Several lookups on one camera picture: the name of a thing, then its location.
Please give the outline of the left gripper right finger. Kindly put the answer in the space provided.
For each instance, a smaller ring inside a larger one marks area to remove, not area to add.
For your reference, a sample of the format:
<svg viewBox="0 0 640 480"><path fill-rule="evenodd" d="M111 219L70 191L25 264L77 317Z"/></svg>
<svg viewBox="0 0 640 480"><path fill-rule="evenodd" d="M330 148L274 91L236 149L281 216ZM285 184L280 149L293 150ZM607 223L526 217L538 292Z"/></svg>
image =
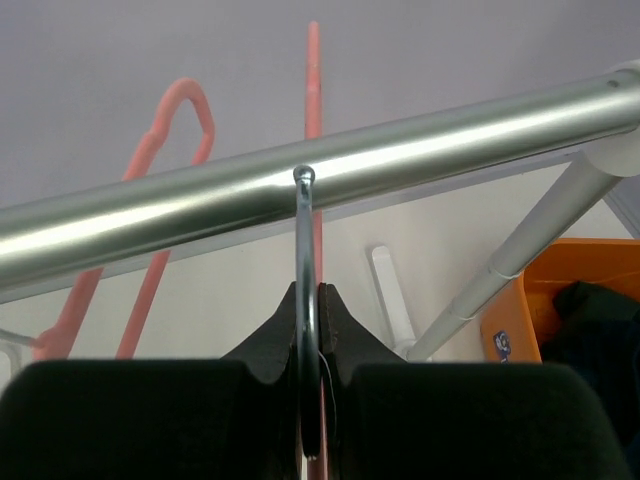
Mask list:
<svg viewBox="0 0 640 480"><path fill-rule="evenodd" d="M410 363L319 291L336 479L627 479L597 396L565 367Z"/></svg>

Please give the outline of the pink hanger with green shorts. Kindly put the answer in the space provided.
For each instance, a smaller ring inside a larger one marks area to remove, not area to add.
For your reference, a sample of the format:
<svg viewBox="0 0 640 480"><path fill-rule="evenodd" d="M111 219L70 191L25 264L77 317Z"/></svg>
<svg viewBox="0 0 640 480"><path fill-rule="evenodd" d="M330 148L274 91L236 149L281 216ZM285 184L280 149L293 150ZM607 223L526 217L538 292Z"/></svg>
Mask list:
<svg viewBox="0 0 640 480"><path fill-rule="evenodd" d="M156 109L155 117L132 156L123 179L131 181L145 176L158 151L164 145L173 117L179 106L189 101L194 107L202 130L202 137L192 164L205 163L215 139L215 124L208 100L200 84L190 78L175 81L165 92ZM116 352L119 359L131 358L137 348L152 302L170 257L167 249L169 235L162 229L177 214L177 205L169 201L145 205L112 208L87 218L56 220L52 211L45 211L39 202L30 208L3 209L1 211L1 257L11 254L29 257L37 250L60 253L72 240L81 239L82 252L91 247L113 245L123 253L137 255L142 252L138 244L129 240L142 238L142 228L148 227L155 236L148 241L157 251L147 269L137 299ZM103 269L97 267L76 277L56 323L28 345L36 361L65 359L69 356L93 299Z"/></svg>

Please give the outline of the dark green shorts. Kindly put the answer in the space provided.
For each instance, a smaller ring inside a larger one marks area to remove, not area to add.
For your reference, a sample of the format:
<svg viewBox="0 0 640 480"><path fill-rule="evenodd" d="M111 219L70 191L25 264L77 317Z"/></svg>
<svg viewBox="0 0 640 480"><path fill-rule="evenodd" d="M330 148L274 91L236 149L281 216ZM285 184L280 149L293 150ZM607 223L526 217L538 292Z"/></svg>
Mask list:
<svg viewBox="0 0 640 480"><path fill-rule="evenodd" d="M553 299L561 325L540 347L546 362L576 370L608 396L639 396L639 302L609 288L575 282Z"/></svg>

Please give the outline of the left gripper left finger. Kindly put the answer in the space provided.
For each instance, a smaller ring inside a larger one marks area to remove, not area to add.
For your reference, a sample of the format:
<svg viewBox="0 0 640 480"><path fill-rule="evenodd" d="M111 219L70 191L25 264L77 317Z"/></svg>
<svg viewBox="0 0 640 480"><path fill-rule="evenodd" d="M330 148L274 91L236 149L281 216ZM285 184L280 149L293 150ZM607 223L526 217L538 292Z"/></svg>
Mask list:
<svg viewBox="0 0 640 480"><path fill-rule="evenodd" d="M5 479L295 479L295 293L219 359L35 362L1 397Z"/></svg>

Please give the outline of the pink hanger with navy shorts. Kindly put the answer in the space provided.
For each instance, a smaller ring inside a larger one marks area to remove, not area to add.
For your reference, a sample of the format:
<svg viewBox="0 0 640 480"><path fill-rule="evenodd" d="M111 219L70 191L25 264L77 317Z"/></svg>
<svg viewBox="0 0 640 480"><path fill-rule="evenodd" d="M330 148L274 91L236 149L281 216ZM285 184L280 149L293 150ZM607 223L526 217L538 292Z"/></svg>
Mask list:
<svg viewBox="0 0 640 480"><path fill-rule="evenodd" d="M296 349L302 451L309 479L329 477L322 357L318 320L318 280L322 272L322 216L313 212L315 173L294 169L296 184Z"/></svg>

